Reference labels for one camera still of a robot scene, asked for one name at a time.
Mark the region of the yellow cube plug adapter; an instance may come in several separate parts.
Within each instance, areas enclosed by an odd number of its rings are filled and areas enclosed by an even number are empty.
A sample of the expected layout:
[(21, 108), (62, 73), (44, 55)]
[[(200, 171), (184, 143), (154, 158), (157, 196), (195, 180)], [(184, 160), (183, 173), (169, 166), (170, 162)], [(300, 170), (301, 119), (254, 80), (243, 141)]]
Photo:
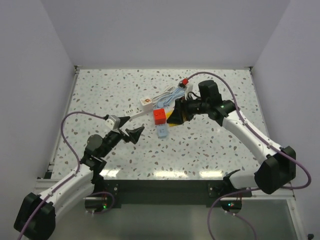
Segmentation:
[(182, 110), (173, 110), (170, 115), (168, 115), (166, 123), (170, 126), (179, 126), (186, 122), (186, 117)]

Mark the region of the white power strip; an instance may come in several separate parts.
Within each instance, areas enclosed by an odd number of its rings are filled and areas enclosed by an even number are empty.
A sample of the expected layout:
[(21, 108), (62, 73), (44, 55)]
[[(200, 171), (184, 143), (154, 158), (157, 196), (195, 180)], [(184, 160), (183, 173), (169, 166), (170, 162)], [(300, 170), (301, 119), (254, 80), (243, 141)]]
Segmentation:
[(124, 111), (124, 115), (126, 117), (130, 117), (131, 120), (136, 119), (138, 117), (144, 116), (148, 114), (151, 110), (145, 110), (139, 107), (128, 108)]

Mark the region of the red cube plug adapter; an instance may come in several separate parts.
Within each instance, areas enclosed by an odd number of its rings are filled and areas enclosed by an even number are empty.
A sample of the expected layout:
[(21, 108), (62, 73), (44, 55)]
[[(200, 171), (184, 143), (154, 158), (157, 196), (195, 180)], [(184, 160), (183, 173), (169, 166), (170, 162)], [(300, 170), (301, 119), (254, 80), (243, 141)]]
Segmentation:
[(163, 108), (153, 110), (153, 119), (155, 125), (162, 125), (167, 122), (166, 112)]

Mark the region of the white cube plug adapter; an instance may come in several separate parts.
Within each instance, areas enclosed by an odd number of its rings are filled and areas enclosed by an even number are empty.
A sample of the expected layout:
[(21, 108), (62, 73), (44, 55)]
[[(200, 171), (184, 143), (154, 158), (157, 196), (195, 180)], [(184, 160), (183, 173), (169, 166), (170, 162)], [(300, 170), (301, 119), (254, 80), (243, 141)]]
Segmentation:
[(153, 101), (149, 96), (144, 96), (139, 100), (143, 112), (149, 112), (153, 109)]

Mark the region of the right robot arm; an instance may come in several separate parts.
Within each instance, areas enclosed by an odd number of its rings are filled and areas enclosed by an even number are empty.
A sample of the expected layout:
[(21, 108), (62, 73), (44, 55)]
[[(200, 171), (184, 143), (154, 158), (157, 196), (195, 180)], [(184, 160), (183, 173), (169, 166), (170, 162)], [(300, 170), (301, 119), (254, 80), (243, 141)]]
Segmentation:
[(296, 177), (296, 165), (291, 161), (296, 158), (296, 152), (290, 146), (282, 147), (262, 134), (241, 112), (236, 111), (231, 100), (222, 99), (218, 85), (213, 80), (200, 82), (198, 88), (198, 98), (183, 96), (175, 100), (167, 123), (182, 125), (195, 115), (207, 114), (211, 120), (235, 135), (259, 163), (258, 169), (253, 172), (237, 169), (223, 178), (222, 189), (227, 196), (233, 197), (246, 188), (259, 188), (270, 195)]

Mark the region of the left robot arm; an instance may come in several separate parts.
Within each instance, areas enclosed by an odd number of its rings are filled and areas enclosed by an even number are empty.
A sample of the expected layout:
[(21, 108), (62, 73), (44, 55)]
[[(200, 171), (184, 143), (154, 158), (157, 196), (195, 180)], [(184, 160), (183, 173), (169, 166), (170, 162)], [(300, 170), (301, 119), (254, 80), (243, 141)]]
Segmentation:
[(99, 196), (104, 190), (101, 171), (106, 165), (103, 159), (120, 142), (136, 144), (145, 129), (121, 130), (130, 116), (101, 117), (109, 128), (105, 136), (93, 134), (88, 137), (83, 157), (77, 157), (76, 167), (53, 186), (35, 194), (26, 195), (14, 222), (18, 239), (47, 240), (53, 234), (58, 219), (81, 199)]

